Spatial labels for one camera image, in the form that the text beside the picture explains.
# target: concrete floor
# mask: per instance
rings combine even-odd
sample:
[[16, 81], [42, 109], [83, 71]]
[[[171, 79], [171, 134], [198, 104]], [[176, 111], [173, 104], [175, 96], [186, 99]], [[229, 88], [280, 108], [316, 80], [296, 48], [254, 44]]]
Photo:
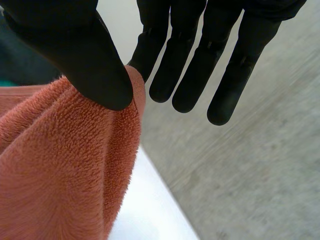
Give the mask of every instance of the concrete floor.
[[320, 239], [319, 13], [308, 0], [281, 25], [227, 125], [206, 112], [239, 22], [193, 111], [147, 100], [142, 145], [200, 239]]

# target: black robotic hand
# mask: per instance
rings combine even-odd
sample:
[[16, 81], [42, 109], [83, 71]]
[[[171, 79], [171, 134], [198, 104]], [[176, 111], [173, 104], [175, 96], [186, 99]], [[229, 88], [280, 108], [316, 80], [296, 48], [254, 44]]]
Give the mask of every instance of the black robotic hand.
[[111, 110], [133, 98], [131, 81], [96, 11], [98, 0], [0, 0], [9, 27], [80, 93]]
[[172, 95], [193, 46], [204, 11], [200, 44], [172, 99], [181, 113], [193, 109], [244, 9], [238, 40], [207, 117], [214, 125], [227, 123], [264, 49], [282, 21], [293, 18], [306, 0], [137, 0], [143, 33], [130, 65], [148, 80], [166, 41], [171, 9], [171, 38], [150, 86], [151, 98], [163, 103]]

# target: terry cloth towel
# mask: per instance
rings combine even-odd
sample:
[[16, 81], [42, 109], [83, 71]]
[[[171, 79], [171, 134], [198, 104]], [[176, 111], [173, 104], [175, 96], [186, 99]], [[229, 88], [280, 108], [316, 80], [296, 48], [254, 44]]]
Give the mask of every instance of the terry cloth towel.
[[127, 190], [145, 87], [108, 110], [65, 77], [0, 88], [0, 240], [105, 240]]

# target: white surface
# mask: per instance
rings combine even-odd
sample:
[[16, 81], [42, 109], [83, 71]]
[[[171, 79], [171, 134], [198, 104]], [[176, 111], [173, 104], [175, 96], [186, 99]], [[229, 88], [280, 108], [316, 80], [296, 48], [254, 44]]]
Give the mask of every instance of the white surface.
[[142, 148], [108, 240], [198, 240]]
[[97, 10], [107, 26], [123, 64], [127, 64], [143, 30], [136, 0], [99, 0]]

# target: teal object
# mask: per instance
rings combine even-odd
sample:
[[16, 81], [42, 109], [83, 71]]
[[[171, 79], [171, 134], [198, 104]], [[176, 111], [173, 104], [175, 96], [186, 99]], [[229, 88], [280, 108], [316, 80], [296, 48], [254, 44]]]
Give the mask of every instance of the teal object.
[[17, 86], [12, 81], [8, 81], [5, 79], [0, 79], [0, 87], [15, 87]]

